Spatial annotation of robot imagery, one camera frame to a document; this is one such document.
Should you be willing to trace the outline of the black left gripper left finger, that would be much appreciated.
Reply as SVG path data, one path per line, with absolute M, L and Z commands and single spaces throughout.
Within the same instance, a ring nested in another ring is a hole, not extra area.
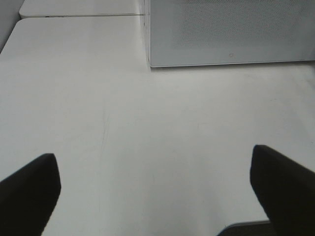
M 61 192 L 54 154 L 46 153 L 0 182 L 0 234 L 42 235 Z

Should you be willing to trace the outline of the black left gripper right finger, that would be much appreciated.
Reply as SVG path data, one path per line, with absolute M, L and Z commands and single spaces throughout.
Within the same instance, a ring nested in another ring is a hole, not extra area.
M 256 145 L 250 183 L 277 235 L 315 234 L 313 171 L 266 145 Z

